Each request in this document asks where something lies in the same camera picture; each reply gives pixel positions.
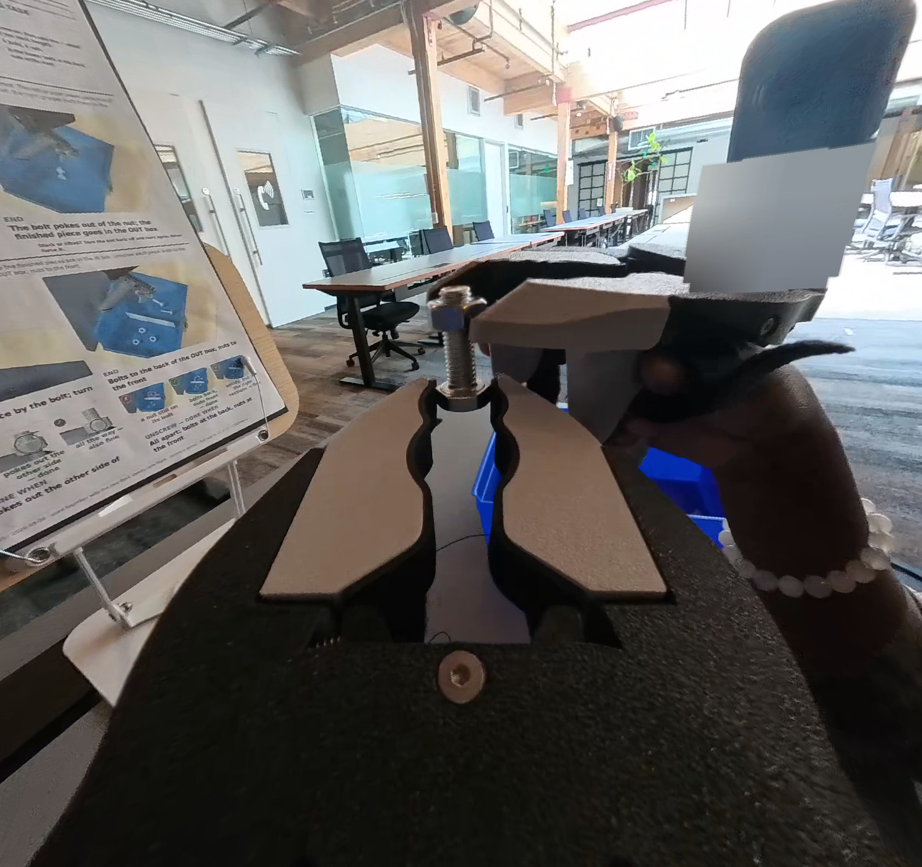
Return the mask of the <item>silver hex nut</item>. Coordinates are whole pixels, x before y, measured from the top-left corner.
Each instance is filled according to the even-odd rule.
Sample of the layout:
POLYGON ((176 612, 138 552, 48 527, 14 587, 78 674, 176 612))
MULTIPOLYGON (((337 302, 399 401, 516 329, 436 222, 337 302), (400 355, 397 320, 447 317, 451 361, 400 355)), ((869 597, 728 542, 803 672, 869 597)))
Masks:
POLYGON ((461 302, 434 299, 428 303, 432 331, 467 332, 471 321, 487 308, 487 302, 477 297, 461 302))

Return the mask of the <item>person's right forearm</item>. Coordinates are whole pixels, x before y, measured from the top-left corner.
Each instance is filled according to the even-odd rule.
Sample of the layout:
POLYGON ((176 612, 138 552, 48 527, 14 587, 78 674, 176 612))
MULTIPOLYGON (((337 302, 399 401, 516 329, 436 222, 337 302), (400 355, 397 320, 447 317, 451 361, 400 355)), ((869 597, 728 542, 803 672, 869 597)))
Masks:
POLYGON ((884 844, 921 856, 920 595, 891 571, 826 598, 756 591, 884 844))

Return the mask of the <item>white door with phone icon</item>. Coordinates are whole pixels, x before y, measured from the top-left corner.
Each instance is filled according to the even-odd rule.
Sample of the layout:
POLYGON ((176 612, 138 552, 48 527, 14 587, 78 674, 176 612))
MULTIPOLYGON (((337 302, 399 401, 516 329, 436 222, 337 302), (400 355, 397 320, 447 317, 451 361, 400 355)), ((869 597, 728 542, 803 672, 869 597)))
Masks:
POLYGON ((278 327, 288 308, 280 256, 291 238, 279 182, 282 158, 275 148, 278 119, 255 105, 216 100, 200 100, 199 105, 242 245, 242 273, 267 323, 278 327))

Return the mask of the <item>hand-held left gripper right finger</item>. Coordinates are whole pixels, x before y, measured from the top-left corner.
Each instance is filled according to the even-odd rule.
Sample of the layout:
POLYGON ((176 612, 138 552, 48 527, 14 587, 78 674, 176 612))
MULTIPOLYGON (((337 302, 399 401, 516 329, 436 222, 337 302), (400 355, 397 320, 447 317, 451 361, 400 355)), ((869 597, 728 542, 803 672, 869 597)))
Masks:
POLYGON ((663 599, 667 585, 599 442, 513 379, 493 386, 497 544, 580 598, 663 599))

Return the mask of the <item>round-cornered wooden board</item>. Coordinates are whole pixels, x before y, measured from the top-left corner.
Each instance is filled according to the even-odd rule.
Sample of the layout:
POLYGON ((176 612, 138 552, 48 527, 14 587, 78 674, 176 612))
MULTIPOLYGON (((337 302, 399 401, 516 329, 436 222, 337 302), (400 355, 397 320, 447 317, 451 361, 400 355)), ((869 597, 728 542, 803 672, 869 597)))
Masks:
POLYGON ((204 243, 203 250, 242 321, 261 363, 267 369, 269 378, 284 400, 286 413, 268 421, 268 442, 273 443, 288 433, 295 423, 300 408, 299 392, 236 265, 210 244, 204 243))

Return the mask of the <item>white metal sheet stand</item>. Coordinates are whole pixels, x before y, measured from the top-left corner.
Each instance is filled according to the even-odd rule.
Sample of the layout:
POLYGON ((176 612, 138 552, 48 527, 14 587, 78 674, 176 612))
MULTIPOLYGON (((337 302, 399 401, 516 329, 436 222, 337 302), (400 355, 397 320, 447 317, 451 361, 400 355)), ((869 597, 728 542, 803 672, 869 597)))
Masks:
POLYGON ((239 464, 293 410, 270 362, 218 346, 119 381, 81 378, 2 405, 2 593, 71 564, 79 591, 2 637, 2 709, 113 702, 141 639, 206 548, 243 513, 239 464), (94 569, 100 538, 222 472, 235 504, 214 533, 135 578, 94 569))

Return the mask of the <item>silver steel bolt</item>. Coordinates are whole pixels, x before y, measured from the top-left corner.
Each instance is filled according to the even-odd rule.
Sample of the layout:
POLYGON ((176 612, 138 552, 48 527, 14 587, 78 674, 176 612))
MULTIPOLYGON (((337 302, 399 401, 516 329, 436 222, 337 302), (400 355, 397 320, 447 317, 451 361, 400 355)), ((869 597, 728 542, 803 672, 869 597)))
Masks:
MULTIPOLYGON (((449 285, 433 300, 461 302, 475 297, 481 298, 467 285, 449 285)), ((438 405, 448 412, 477 411, 487 396, 487 385, 478 378, 474 345, 469 337, 471 323, 467 332, 438 333, 444 343, 446 378, 437 385, 435 396, 438 405)))

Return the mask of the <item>printed instruction sheet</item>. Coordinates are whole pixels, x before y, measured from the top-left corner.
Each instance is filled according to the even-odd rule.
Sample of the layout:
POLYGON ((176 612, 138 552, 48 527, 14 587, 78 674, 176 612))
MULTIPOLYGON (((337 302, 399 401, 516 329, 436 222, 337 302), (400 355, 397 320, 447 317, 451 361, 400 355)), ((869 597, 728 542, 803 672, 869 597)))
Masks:
POLYGON ((2 555, 65 553, 287 413, 83 0, 2 0, 2 555))

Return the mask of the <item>grey office chairs group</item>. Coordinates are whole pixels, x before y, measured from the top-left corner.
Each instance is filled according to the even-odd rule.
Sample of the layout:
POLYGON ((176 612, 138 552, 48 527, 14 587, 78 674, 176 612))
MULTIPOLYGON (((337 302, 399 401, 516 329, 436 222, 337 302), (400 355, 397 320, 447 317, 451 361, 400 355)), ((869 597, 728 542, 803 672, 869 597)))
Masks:
POLYGON ((864 259, 880 258, 901 263, 920 262, 921 190, 893 191, 893 179, 873 180, 861 205, 868 215, 855 222, 848 248, 864 259))

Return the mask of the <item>long ceiling light fixture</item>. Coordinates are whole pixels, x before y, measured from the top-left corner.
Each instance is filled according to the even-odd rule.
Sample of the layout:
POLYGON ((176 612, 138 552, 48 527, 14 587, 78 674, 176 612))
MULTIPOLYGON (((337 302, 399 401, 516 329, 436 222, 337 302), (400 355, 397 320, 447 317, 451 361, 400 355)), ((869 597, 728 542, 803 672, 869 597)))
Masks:
POLYGON ((212 41, 241 46, 253 54, 279 57, 299 57, 293 48, 257 38, 251 33, 237 31, 204 20, 199 20, 171 9, 151 4, 146 0, 84 0, 87 4, 119 11, 142 20, 208 38, 212 41))

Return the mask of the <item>person's right hand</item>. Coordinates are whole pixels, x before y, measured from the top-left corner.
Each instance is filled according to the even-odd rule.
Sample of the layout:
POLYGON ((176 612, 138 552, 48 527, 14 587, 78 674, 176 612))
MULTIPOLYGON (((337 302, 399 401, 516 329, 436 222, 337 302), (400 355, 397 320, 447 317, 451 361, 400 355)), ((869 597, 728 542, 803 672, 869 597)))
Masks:
POLYGON ((609 444, 651 446, 710 469, 734 542, 755 569, 842 570, 869 526, 844 447, 809 381, 784 366, 726 407, 678 423, 625 414, 609 444))

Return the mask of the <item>wooden support column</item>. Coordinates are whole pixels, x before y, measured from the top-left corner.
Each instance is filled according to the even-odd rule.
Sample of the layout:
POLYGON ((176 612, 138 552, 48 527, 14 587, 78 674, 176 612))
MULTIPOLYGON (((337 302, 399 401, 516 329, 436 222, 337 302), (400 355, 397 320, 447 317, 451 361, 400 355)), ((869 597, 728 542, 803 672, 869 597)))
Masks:
POLYGON ((447 143, 437 66, 437 20, 427 11, 424 0, 409 0, 407 11, 432 224, 433 227, 445 227, 451 231, 453 219, 447 175, 447 143))

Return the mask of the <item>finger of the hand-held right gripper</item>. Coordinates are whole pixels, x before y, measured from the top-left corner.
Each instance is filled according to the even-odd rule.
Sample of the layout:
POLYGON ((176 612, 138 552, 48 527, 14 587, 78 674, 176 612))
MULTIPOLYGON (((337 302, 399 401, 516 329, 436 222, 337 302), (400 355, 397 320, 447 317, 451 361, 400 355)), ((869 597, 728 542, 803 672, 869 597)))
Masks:
POLYGON ((493 376, 507 376, 516 382, 527 382, 535 376, 542 358, 541 348, 495 342, 489 348, 493 376))
POLYGON ((662 337, 670 279, 529 279, 471 324, 473 342, 563 350, 570 416, 601 444, 640 390, 637 360, 662 337))

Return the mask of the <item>long table row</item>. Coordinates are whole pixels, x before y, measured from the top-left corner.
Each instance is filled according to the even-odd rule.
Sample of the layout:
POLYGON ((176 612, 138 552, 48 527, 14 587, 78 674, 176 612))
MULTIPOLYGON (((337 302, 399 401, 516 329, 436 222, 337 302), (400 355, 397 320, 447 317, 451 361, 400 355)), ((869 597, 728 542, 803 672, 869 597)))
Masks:
POLYGON ((561 224, 548 223, 539 234, 556 235, 560 246, 614 248, 644 232, 650 221, 648 208, 617 208, 610 214, 571 219, 561 224))

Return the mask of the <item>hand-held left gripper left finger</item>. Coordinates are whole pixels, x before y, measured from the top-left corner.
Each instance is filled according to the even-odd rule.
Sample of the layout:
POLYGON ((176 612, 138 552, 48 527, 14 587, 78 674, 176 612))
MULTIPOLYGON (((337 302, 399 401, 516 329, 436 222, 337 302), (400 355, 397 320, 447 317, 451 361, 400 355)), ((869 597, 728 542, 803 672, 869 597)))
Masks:
POLYGON ((417 543, 424 492, 408 457, 433 389, 410 382, 328 439, 261 598, 345 598, 417 543))

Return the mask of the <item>green potted plant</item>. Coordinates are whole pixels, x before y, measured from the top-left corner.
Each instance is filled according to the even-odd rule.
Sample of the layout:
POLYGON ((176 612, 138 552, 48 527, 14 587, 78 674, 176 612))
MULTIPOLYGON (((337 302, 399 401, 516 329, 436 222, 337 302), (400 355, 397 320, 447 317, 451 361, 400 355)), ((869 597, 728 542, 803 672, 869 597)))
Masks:
POLYGON ((637 135, 643 140, 633 146, 638 150, 638 154, 629 159, 629 164, 621 175, 621 181, 625 184, 634 183, 650 171, 656 170, 663 159, 662 144, 654 128, 639 131, 637 135))

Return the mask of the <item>long wooden desk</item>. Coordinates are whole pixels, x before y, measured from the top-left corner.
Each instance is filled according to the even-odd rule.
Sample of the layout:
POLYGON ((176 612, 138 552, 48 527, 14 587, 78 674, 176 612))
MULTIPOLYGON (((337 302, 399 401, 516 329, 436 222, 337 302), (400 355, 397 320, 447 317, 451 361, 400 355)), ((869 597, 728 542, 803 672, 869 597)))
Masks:
MULTIPOLYGON (((337 298, 339 294, 370 292, 373 290, 392 291, 398 301, 422 294, 434 282, 453 274, 468 263, 482 258, 490 258, 501 253, 523 251, 548 247, 558 244, 556 235, 531 234, 510 239, 495 239, 486 243, 474 243, 455 248, 450 252, 430 256, 416 256, 388 265, 375 265, 369 270, 350 274, 342 278, 328 278, 325 275, 316 281, 306 282, 306 290, 316 290, 337 298)), ((418 357, 426 353, 426 347, 417 344, 418 357)), ((360 369, 359 363, 354 366, 360 369)), ((363 383, 362 372, 358 377, 342 377, 340 385, 362 389, 374 389, 390 393, 397 390, 401 382, 376 377, 370 387, 363 383)))

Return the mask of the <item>blue plastic bin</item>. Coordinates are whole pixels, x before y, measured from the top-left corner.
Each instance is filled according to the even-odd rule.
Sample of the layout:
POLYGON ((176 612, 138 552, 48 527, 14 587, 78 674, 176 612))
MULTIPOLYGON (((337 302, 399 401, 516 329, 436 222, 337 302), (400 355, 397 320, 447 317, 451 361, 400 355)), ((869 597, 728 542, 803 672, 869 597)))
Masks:
MULTIPOLYGON (((496 435, 492 434, 471 491, 483 535, 487 540, 490 539, 494 494, 501 479, 495 463, 495 446, 496 435)), ((727 524, 716 480, 710 469, 651 447, 641 463, 640 470, 684 511, 717 547, 721 547, 720 535, 727 528, 727 524)))

